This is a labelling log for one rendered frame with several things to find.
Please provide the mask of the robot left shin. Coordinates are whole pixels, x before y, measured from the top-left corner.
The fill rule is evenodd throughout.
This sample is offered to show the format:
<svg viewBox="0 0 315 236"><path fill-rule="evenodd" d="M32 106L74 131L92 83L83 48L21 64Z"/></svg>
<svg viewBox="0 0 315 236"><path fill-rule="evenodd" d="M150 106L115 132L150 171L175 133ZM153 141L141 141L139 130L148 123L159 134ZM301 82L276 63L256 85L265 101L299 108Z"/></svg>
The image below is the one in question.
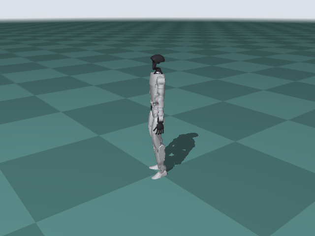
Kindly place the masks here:
<svg viewBox="0 0 315 236"><path fill-rule="evenodd" d="M160 145L158 151L155 148L155 157L156 157L156 162L158 166L158 172L163 173L163 164L165 161L165 146Z"/></svg>

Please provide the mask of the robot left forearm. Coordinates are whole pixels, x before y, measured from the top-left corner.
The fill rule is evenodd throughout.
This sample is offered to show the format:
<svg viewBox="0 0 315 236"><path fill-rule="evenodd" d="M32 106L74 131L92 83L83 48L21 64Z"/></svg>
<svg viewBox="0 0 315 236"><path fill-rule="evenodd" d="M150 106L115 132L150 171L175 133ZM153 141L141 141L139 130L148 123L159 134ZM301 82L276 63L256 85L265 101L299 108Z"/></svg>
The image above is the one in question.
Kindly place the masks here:
<svg viewBox="0 0 315 236"><path fill-rule="evenodd" d="M162 122L163 121L163 115L164 115L164 113L163 113L163 108L164 108L163 98L159 98L158 103L159 104L157 105L157 111L158 111L157 116L159 118L159 122Z"/></svg>

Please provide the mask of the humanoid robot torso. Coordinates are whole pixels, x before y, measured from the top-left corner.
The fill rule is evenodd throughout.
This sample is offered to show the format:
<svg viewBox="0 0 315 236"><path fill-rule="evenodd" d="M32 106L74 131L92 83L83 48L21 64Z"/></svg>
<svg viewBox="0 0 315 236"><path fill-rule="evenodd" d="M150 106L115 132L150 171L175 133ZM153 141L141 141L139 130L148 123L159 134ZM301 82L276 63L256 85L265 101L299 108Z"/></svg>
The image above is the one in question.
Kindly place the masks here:
<svg viewBox="0 0 315 236"><path fill-rule="evenodd" d="M152 115L153 117L157 116L158 113L158 108L157 105L158 103L155 102L155 99L158 97L158 86L157 86L157 77L158 76L162 76L165 79L165 75L164 74L159 74L159 72L156 72L157 74L151 73L150 75L150 80L149 80L149 85L150 85L150 97L151 97L151 101L153 102L153 107L152 107ZM164 86L165 88L165 86ZM165 95L165 93L164 93ZM163 111L164 113L164 111Z"/></svg>

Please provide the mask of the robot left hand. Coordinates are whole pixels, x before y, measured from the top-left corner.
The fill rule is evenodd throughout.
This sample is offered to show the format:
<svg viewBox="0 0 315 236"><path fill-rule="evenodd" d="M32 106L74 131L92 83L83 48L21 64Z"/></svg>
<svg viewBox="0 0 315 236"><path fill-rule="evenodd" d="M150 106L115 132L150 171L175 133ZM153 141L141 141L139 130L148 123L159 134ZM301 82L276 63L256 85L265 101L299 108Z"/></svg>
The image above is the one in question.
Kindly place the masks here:
<svg viewBox="0 0 315 236"><path fill-rule="evenodd" d="M156 132L156 134L162 134L162 133L164 133L164 126L163 126L163 121L162 122L159 122L159 118L157 118L157 122L158 122L158 124L157 124L157 126L156 126L156 128L153 130L153 131L155 131L156 129L157 129L157 132Z"/></svg>

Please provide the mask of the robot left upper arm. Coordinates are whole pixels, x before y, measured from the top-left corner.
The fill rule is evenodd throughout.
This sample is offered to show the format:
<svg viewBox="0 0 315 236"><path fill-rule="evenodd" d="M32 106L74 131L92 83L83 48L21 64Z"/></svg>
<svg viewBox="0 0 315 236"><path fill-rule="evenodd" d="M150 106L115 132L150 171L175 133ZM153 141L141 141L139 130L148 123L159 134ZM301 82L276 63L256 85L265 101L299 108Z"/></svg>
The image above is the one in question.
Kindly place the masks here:
<svg viewBox="0 0 315 236"><path fill-rule="evenodd" d="M159 98L163 98L163 100L164 100L164 86L165 86L165 79L162 76L158 76L157 77L158 97L155 99L156 103L158 103Z"/></svg>

